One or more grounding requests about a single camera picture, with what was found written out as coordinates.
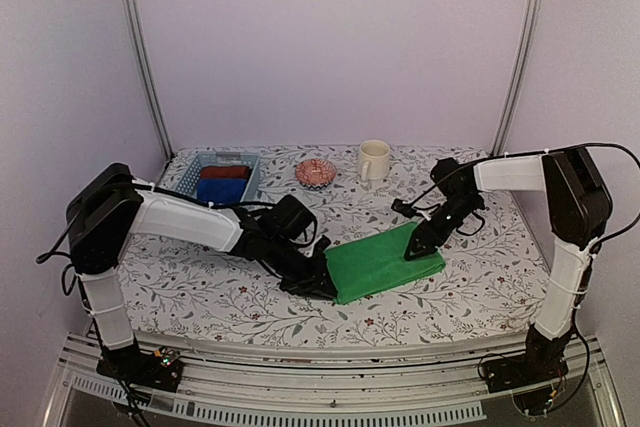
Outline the green microfibre towel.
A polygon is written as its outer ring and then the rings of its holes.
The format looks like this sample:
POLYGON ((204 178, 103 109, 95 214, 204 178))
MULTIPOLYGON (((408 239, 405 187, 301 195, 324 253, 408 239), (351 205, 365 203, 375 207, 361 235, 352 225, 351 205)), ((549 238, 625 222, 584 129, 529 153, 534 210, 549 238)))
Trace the green microfibre towel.
POLYGON ((327 249, 327 268, 337 291, 334 301, 349 304, 441 272, 445 260, 438 252, 417 260, 404 259, 416 226, 407 223, 327 249))

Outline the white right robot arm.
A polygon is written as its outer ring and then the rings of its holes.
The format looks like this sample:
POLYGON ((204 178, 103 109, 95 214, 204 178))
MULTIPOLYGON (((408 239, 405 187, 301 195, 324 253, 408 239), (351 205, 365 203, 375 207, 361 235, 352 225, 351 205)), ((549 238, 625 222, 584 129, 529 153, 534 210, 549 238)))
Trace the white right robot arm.
POLYGON ((585 146, 460 163, 439 160, 431 171, 444 203, 415 227, 404 252, 407 261, 432 255, 465 219, 485 207, 493 191, 537 191, 546 195, 554 235, 554 258, 545 300, 533 328, 553 341, 572 328, 572 312, 586 293, 585 272, 602 237, 613 203, 585 146))

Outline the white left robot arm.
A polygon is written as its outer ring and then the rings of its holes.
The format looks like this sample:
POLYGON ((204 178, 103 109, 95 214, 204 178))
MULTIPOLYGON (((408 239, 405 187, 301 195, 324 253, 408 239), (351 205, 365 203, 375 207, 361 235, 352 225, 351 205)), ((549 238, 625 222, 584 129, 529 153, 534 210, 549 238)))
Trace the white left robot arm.
POLYGON ((125 306, 117 268, 135 235, 159 236, 208 247, 258 262, 291 295, 333 300, 325 250, 330 241, 300 238, 317 227, 315 215, 292 195, 276 203, 200 201, 136 179, 129 167, 113 163, 67 206, 69 255, 88 302, 89 314, 111 366, 128 381, 148 373, 146 355, 125 306))

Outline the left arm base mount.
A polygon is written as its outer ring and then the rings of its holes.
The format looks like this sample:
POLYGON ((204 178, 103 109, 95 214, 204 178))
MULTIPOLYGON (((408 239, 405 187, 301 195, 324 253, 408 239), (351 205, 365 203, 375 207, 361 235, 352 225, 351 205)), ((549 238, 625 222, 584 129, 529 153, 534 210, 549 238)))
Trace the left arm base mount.
POLYGON ((181 352, 159 347, 151 353, 143 352, 137 340, 127 347, 102 347, 96 372, 102 376, 136 385, 176 393, 181 382, 184 363, 181 352))

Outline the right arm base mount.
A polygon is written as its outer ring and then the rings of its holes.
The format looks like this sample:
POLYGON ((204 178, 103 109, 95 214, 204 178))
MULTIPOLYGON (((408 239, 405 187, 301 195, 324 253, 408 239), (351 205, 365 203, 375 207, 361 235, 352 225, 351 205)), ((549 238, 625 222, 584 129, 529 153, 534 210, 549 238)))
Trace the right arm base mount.
POLYGON ((535 324, 529 327, 525 351, 514 356, 491 354, 479 365, 479 376, 490 393, 525 387, 561 378, 568 373, 564 351, 574 328, 560 337, 548 339, 535 324))

